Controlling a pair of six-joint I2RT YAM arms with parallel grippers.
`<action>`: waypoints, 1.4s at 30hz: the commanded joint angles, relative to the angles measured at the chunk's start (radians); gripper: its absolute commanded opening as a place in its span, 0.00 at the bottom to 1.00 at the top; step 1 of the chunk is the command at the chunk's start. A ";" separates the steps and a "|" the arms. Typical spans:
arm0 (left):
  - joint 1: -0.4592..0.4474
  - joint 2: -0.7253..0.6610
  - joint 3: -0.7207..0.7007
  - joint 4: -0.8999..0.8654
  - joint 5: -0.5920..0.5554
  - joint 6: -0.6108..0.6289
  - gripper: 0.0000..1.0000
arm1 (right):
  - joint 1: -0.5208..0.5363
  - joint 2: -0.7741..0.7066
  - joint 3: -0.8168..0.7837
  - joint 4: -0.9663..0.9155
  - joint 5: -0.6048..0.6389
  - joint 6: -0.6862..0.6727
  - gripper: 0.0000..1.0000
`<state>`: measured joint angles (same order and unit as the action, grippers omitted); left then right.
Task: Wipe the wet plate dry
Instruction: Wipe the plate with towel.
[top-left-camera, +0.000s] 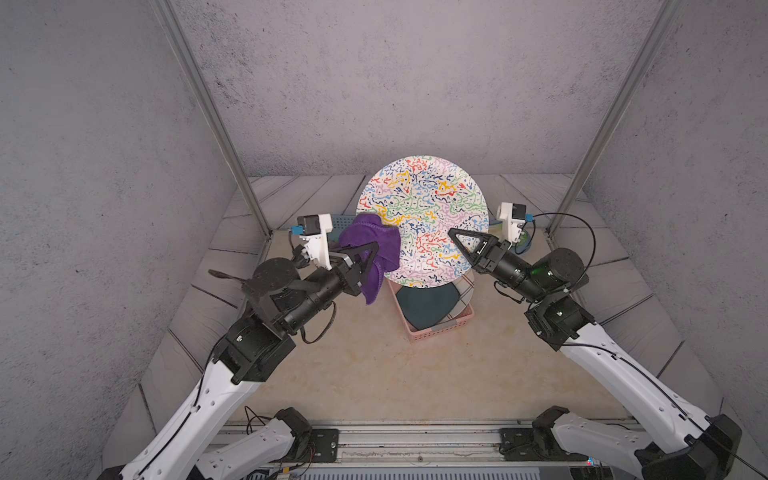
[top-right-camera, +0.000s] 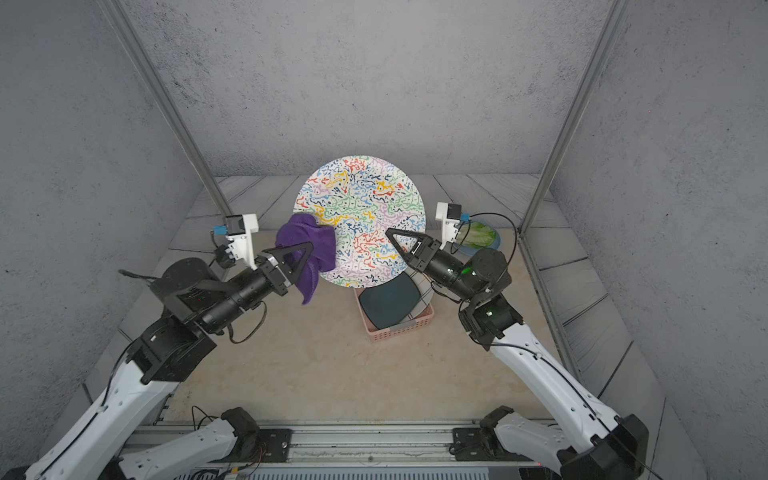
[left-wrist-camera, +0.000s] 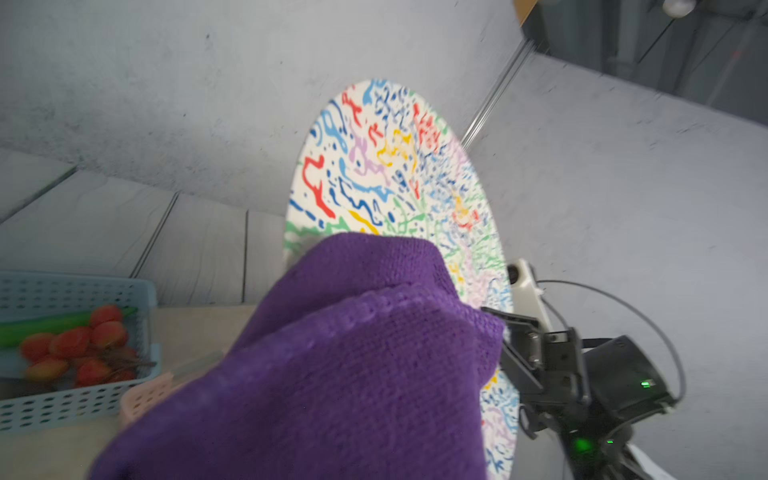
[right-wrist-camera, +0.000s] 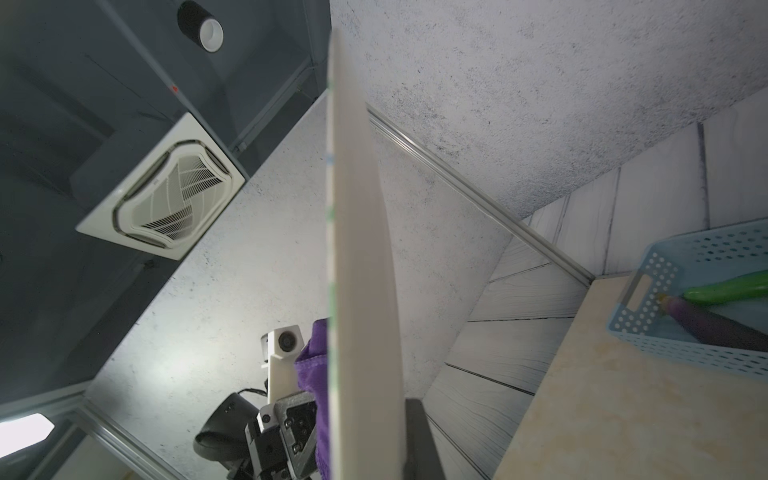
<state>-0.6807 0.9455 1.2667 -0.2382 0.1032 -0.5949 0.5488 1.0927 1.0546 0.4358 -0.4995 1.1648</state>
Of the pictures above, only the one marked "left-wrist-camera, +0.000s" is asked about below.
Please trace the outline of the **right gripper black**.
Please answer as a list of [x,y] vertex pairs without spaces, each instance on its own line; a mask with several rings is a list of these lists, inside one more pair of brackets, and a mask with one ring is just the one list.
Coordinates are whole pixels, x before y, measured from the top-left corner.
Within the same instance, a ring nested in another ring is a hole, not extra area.
[[561,435],[587,422],[591,394],[582,340],[573,328],[547,332],[539,320],[484,307],[509,338],[500,367],[520,395],[519,424],[530,439],[550,429]]

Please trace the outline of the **purple cloth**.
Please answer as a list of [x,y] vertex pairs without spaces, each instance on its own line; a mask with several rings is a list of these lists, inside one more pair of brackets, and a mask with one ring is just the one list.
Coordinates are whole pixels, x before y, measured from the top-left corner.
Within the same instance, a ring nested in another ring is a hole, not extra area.
[[496,317],[459,299],[432,243],[333,235],[90,477],[482,479],[480,392],[502,339]]

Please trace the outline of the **colourful squiggle round plate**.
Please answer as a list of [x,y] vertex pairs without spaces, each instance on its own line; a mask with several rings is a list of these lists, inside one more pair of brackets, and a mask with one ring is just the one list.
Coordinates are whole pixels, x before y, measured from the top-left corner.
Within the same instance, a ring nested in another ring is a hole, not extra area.
[[[465,150],[421,96],[390,81],[361,82],[332,99],[299,154],[286,264],[291,269],[318,243],[344,233],[428,241],[464,304],[481,312],[512,306],[497,227]],[[500,359],[481,389],[480,408],[482,479],[505,479],[514,462],[518,395]]]

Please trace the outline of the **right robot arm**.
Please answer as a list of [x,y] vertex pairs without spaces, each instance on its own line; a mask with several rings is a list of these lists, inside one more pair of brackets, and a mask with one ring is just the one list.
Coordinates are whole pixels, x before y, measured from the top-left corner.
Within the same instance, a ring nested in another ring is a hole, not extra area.
[[500,366],[520,394],[522,432],[552,431],[576,479],[648,478],[628,448],[632,426],[678,401],[634,341],[547,332],[533,317],[485,311],[510,332]]

